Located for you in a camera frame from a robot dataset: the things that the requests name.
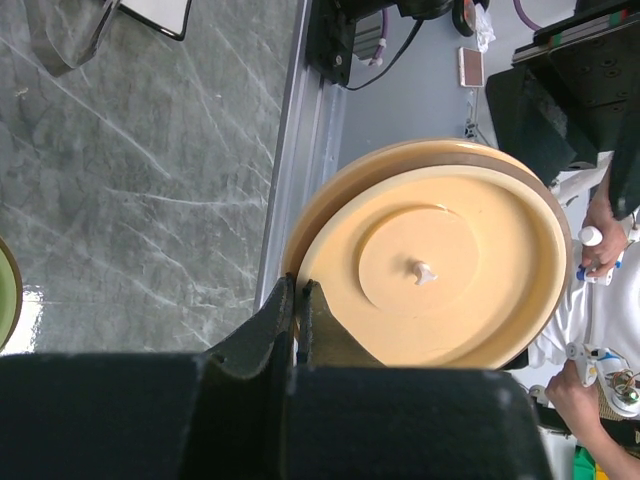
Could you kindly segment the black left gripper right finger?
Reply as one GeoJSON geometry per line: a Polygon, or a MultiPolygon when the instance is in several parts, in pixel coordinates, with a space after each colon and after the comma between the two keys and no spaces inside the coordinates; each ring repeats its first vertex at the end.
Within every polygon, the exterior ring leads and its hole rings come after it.
{"type": "Polygon", "coordinates": [[[379,365],[309,282],[287,385],[291,479],[548,479],[530,402],[502,371],[379,365]]]}

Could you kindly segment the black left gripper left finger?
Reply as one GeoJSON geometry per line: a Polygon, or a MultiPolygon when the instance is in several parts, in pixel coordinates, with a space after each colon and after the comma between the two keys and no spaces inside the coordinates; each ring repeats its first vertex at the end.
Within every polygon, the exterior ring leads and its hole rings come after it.
{"type": "Polygon", "coordinates": [[[294,281],[191,353],[1,360],[5,479],[279,479],[294,281]]]}

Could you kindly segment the beige round lunch box lid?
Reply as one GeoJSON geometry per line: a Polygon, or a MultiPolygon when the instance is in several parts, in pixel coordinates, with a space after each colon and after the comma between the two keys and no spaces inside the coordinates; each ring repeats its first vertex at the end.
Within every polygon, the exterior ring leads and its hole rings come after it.
{"type": "Polygon", "coordinates": [[[462,140],[372,152],[340,170],[292,229],[300,348],[317,366],[505,366],[549,322],[571,235],[521,162],[462,140]]]}

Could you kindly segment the green round lunch box lid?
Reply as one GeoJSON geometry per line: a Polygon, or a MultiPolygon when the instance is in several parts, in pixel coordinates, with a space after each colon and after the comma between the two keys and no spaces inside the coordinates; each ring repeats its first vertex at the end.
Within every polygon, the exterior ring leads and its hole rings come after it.
{"type": "Polygon", "coordinates": [[[23,283],[19,267],[8,245],[1,239],[1,350],[4,350],[19,322],[23,283]]]}

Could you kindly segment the metal serving tongs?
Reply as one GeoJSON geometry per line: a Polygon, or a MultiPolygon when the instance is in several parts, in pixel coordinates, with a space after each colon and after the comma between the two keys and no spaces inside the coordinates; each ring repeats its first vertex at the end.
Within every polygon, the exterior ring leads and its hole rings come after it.
{"type": "Polygon", "coordinates": [[[120,1],[24,1],[31,49],[60,77],[90,61],[116,17],[120,1]]]}

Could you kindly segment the person's hand lower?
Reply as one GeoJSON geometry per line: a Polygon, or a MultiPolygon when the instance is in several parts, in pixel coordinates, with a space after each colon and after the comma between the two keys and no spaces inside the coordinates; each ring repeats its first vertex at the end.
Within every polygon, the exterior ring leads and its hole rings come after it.
{"type": "Polygon", "coordinates": [[[545,394],[576,438],[589,437],[602,430],[597,389],[594,385],[583,385],[575,361],[564,363],[547,384],[545,394]]]}

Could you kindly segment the person's hand upper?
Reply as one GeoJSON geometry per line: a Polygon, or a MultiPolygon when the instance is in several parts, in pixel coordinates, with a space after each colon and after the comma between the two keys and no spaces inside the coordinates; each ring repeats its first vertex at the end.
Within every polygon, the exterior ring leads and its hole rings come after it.
{"type": "Polygon", "coordinates": [[[602,234],[602,241],[582,250],[583,267],[589,277],[602,277],[615,267],[619,255],[627,248],[627,235],[621,223],[614,218],[609,200],[610,170],[608,168],[591,199],[583,227],[593,226],[602,234]]]}

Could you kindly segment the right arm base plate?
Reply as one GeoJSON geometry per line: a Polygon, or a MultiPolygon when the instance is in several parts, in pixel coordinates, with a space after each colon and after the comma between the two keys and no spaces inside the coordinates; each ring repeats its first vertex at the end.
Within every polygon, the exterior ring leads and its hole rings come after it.
{"type": "Polygon", "coordinates": [[[352,63],[382,65],[392,1],[311,2],[305,58],[326,80],[348,85],[352,63]]]}

